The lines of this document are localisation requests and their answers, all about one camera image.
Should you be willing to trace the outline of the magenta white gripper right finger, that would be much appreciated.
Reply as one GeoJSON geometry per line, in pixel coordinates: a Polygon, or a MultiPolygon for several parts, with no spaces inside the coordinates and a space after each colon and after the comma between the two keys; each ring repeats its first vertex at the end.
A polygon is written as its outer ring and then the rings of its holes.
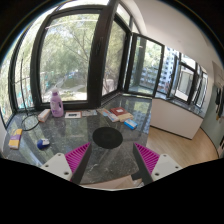
{"type": "Polygon", "coordinates": [[[182,169],[168,154],[159,155],[138,143],[133,144],[133,154],[145,185],[182,169]]]}

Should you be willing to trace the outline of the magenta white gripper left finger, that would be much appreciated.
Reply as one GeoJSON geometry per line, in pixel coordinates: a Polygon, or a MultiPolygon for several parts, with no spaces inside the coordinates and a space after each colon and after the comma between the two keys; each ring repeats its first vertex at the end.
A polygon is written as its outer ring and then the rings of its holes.
{"type": "Polygon", "coordinates": [[[92,146],[91,143],[88,142],[66,154],[55,154],[41,166],[41,169],[79,185],[91,152],[92,146]]]}

